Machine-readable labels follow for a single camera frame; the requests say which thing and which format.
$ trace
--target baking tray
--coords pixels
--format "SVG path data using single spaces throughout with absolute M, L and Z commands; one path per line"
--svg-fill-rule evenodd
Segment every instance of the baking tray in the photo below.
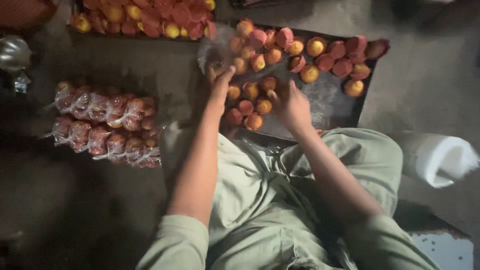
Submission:
M 230 21 L 229 25 L 235 27 L 237 23 L 238 21 Z M 264 30 L 281 29 L 281 27 L 270 25 L 255 24 L 255 26 Z M 339 37 L 307 30 L 292 29 L 292 31 L 296 37 L 302 37 L 305 43 L 312 37 L 322 37 L 327 43 L 336 40 L 346 41 L 348 39 L 348 37 Z M 305 57 L 307 64 L 313 63 L 314 57 L 309 56 L 305 50 L 302 54 Z M 357 127 L 363 104 L 366 95 L 368 94 L 370 81 L 372 80 L 378 60 L 367 60 L 365 62 L 372 72 L 366 79 L 362 80 L 365 88 L 363 95 L 358 98 L 350 97 L 343 93 L 343 86 L 350 77 L 341 79 L 333 75 L 330 71 L 320 72 L 320 75 L 315 82 L 305 83 L 301 80 L 300 73 L 292 73 L 288 70 L 288 61 L 289 55 L 284 52 L 282 60 L 277 64 L 267 64 L 266 67 L 259 72 L 253 72 L 251 67 L 249 67 L 246 74 L 234 76 L 231 83 L 242 87 L 247 81 L 260 82 L 263 78 L 272 76 L 277 78 L 281 84 L 286 85 L 288 80 L 292 79 L 295 81 L 298 89 L 300 89 L 310 101 L 312 123 L 316 129 L 329 130 L 337 127 Z M 226 106 L 227 111 L 229 108 L 234 107 L 235 104 L 227 102 Z M 263 119 L 264 123 L 262 127 L 255 132 L 281 139 L 294 140 L 293 135 L 273 113 L 264 115 Z
M 83 0 L 71 0 L 72 1 L 72 13 L 75 13 L 75 12 L 85 12 L 85 10 L 87 8 L 84 7 L 84 4 L 83 4 Z M 212 11 L 213 13 L 213 17 L 215 19 L 215 22 L 218 20 L 218 9 L 219 9 L 219 5 L 222 1 L 221 0 L 216 0 L 215 1 L 215 9 Z M 101 33 L 97 33 L 97 32 L 92 32 L 90 31 L 89 33 L 86 33 L 86 34 L 82 34 L 82 33 L 78 33 L 75 28 L 71 25 L 72 22 L 68 22 L 68 29 L 71 33 L 77 33 L 77 34 L 80 34 L 80 35 L 90 35 L 90 36 L 96 36 L 96 37 L 112 37 L 112 38 L 122 38 L 122 39 L 146 39 L 146 40 L 171 40 L 171 41 L 182 41 L 182 42 L 193 42 L 193 43 L 198 43 L 200 42 L 200 40 L 202 38 L 199 38 L 197 40 L 191 40 L 189 38 L 182 38 L 182 37 L 178 37 L 178 38 L 169 38 L 169 37 L 166 37 L 165 35 L 161 35 L 159 37 L 148 37 L 147 35 L 145 35 L 145 33 L 139 33 L 137 35 L 134 35 L 134 36 L 125 36 L 123 34 L 118 34 L 118 35 L 112 35 L 112 34 L 101 34 Z

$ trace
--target white container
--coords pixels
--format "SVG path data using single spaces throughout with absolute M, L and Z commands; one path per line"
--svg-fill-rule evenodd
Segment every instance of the white container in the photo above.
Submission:
M 458 137 L 413 132 L 390 137 L 403 150 L 402 173 L 435 188 L 449 186 L 479 166 L 471 144 Z

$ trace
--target light green shirt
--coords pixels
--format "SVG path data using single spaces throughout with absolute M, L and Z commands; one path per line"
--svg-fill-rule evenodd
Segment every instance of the light green shirt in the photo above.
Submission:
M 359 269 L 439 269 L 388 216 L 370 218 L 346 229 L 345 242 Z M 138 269 L 203 270 L 208 230 L 200 221 L 164 216 L 157 239 Z M 321 243 L 291 209 L 272 206 L 213 247 L 210 269 L 336 269 L 329 266 Z

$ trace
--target concrete floor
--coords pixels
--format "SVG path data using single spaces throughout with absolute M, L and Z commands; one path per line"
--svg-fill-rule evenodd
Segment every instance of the concrete floor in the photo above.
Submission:
M 65 11 L 32 40 L 39 64 L 25 104 L 49 104 L 58 81 L 85 76 L 158 95 L 168 107 L 161 113 L 174 119 L 188 119 L 196 110 L 202 78 L 198 44 L 67 33 L 57 23 Z M 318 0 L 242 11 L 219 1 L 218 12 L 221 19 L 250 17 L 266 25 L 389 38 L 392 49 L 378 63 L 359 126 L 386 134 L 454 135 L 480 149 L 475 63 L 480 35 L 474 27 L 421 32 L 416 18 L 398 23 L 388 1 L 376 0 Z M 29 137 L 41 133 L 47 116 L 33 120 L 20 112 L 15 119 L 28 124 L 15 125 L 15 134 L 22 136 L 1 144 L 0 236 L 21 231 L 22 261 L 36 269 L 132 269 L 165 206 L 162 170 L 116 166 L 55 148 L 50 139 Z M 443 190 L 405 178 L 399 196 L 432 207 L 480 246 L 479 176 L 475 172 Z

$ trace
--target fingers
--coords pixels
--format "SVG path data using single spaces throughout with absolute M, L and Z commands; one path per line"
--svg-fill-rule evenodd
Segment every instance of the fingers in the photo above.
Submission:
M 298 88 L 297 88 L 297 86 L 295 85 L 295 81 L 294 81 L 294 80 L 290 80 L 290 81 L 288 82 L 288 89 L 289 89 L 290 91 L 294 91 L 294 90 L 297 90 L 297 91 L 298 91 Z
M 213 84 L 213 83 L 215 82 L 216 74 L 215 74 L 215 69 L 213 68 L 213 65 L 209 65 L 209 66 L 208 66 L 207 78 L 208 78 L 208 81 L 209 81 L 211 84 Z
M 270 101 L 272 102 L 273 106 L 275 106 L 276 108 L 279 108 L 280 98 L 276 95 L 275 91 L 268 90 L 267 91 L 267 96 L 270 99 Z
M 229 83 L 230 80 L 232 79 L 233 75 L 235 75 L 235 66 L 229 66 L 227 71 L 225 71 L 218 80 L 220 81 L 219 83 Z

